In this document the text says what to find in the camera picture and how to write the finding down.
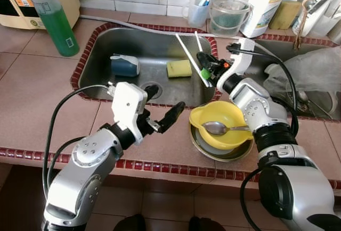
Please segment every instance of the yellow bowl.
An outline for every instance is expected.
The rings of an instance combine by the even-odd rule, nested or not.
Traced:
[[[245,126],[243,114],[232,103],[216,101],[195,108],[191,111],[190,123],[199,129],[205,142],[220,150],[231,150],[253,138],[250,131],[228,131],[224,135],[212,135],[202,126],[209,121],[218,121],[227,127]]]

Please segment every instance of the black cable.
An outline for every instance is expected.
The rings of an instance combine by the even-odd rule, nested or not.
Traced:
[[[284,73],[286,74],[289,83],[290,83],[290,87],[291,87],[291,91],[293,93],[293,108],[295,111],[297,111],[297,93],[296,93],[296,86],[293,80],[293,77],[291,76],[288,68],[284,65],[284,63],[282,62],[281,59],[273,56],[273,55],[269,55],[269,54],[263,54],[263,53],[259,53],[259,52],[254,52],[254,51],[249,51],[249,50],[243,50],[243,49],[237,49],[235,47],[231,47],[231,46],[227,46],[226,47],[227,50],[233,52],[239,52],[239,53],[244,53],[244,54],[251,54],[251,55],[255,55],[255,56],[262,56],[268,59],[273,60],[275,63],[277,63],[279,66],[281,66],[281,68],[283,69]]]
[[[52,161],[51,161],[51,164],[50,164],[50,167],[48,169],[48,172],[47,172],[47,189],[50,189],[50,185],[51,185],[51,182],[52,182],[52,170],[54,168],[54,165],[55,163],[57,162],[57,158],[59,157],[59,155],[62,153],[62,151],[67,147],[69,146],[70,144],[74,143],[74,142],[77,142],[77,141],[80,141],[81,139],[83,139],[83,137],[78,137],[78,138],[74,138],[74,139],[71,139],[69,140],[68,142],[65,142],[55,153]]]
[[[45,153],[44,153],[44,161],[43,161],[43,191],[44,191],[44,195],[45,195],[45,199],[47,199],[47,192],[48,192],[48,188],[47,188],[47,162],[48,162],[48,154],[50,152],[50,144],[51,144],[51,138],[52,138],[52,131],[53,131],[53,126],[54,126],[54,122],[55,122],[55,118],[58,114],[59,109],[63,106],[63,104],[70,99],[72,96],[86,90],[89,88],[94,88],[94,87],[101,87],[104,88],[105,90],[107,90],[107,87],[104,85],[92,85],[92,86],[85,86],[82,87],[70,94],[68,94],[67,96],[65,96],[59,103],[58,105],[55,107],[52,117],[51,117],[51,121],[50,121],[50,126],[48,128],[48,133],[47,133],[47,140],[46,140],[46,146],[45,146]]]
[[[261,231],[261,229],[259,227],[257,227],[257,225],[253,222],[252,218],[249,215],[249,212],[247,211],[245,198],[244,198],[244,192],[245,192],[246,184],[252,179],[252,177],[254,177],[261,170],[262,170],[261,168],[258,168],[256,170],[254,170],[253,172],[251,172],[241,183],[240,191],[239,191],[241,209],[243,210],[245,218],[247,219],[247,221],[249,222],[249,224],[252,226],[252,228],[255,231]]]
[[[279,104],[281,104],[283,107],[287,108],[290,111],[291,116],[292,116],[291,126],[290,126],[291,132],[296,137],[298,133],[298,117],[297,117],[296,111],[293,109],[293,107],[291,107],[286,101],[282,100],[281,98],[278,98],[275,96],[271,96],[271,98],[274,102],[278,102]]]

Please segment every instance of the countertop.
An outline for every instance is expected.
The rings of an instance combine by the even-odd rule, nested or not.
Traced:
[[[187,27],[177,17],[82,9],[83,14],[125,22]],[[104,22],[79,19],[74,32],[80,52],[70,58],[59,55],[43,30],[20,30],[0,26],[0,162],[42,166],[48,124],[57,103],[72,91],[70,77],[92,31]],[[268,34],[289,35],[289,31],[268,30]],[[218,54],[227,55],[230,39],[217,38]],[[227,100],[223,94],[221,100]],[[104,123],[113,123],[111,104],[73,97],[61,109],[53,130],[51,152],[65,141],[95,132]],[[154,119],[167,108],[147,107]],[[139,146],[124,152],[113,174],[239,186],[245,172],[257,166],[257,150],[243,159],[221,163],[196,150],[190,141],[185,110],[165,134],[147,136]],[[341,186],[341,123],[299,120],[297,141],[323,173]]]

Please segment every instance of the sink basin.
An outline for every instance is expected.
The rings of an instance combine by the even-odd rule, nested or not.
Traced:
[[[283,61],[286,61],[296,55],[305,54],[310,51],[318,50],[321,48],[327,48],[328,46],[323,45],[313,45],[313,44],[302,44],[301,48],[298,52],[293,50],[293,43],[291,42],[282,42],[282,41],[272,41],[272,40],[262,40],[256,39],[255,42],[267,48],[273,54],[278,56]],[[255,47],[255,51],[263,52],[259,48]],[[264,73],[265,68],[271,64],[272,62],[266,59],[263,59],[259,56],[254,56],[253,61],[250,67],[246,71],[246,76],[254,79],[260,85],[263,85],[264,80],[268,77],[266,73]],[[333,119],[340,120],[341,119],[341,93],[329,93],[329,92],[306,92],[308,98],[322,107],[325,111],[329,112]],[[281,97],[283,100],[287,101],[291,104],[287,95],[274,95],[277,97]],[[303,111],[299,110],[298,114],[300,116],[307,117],[317,117],[330,119],[323,111],[321,111],[314,104],[310,104],[310,108],[312,111]]]
[[[198,50],[196,38],[181,37],[192,56]],[[211,52],[210,43],[200,38],[203,51]],[[136,56],[140,62],[140,74],[137,77],[115,76],[111,72],[110,57],[113,53]],[[156,84],[158,94],[149,102],[174,105],[184,101],[187,106],[199,106],[209,102],[215,95],[215,88],[206,88],[192,68],[191,77],[168,78],[167,62],[187,59],[175,36],[154,34],[130,28],[112,28],[101,33],[89,55],[79,86],[116,84],[126,81],[141,88]],[[90,98],[111,100],[101,89],[89,89],[85,94]]]

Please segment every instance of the plastic cup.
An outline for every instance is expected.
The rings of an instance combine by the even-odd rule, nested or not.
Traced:
[[[234,37],[251,13],[250,4],[242,0],[214,0],[210,11],[213,34]]]
[[[199,6],[201,0],[190,0],[182,7],[182,16],[187,19],[188,25],[194,28],[201,28],[205,25],[209,6]],[[184,15],[185,8],[188,7],[188,15]]]

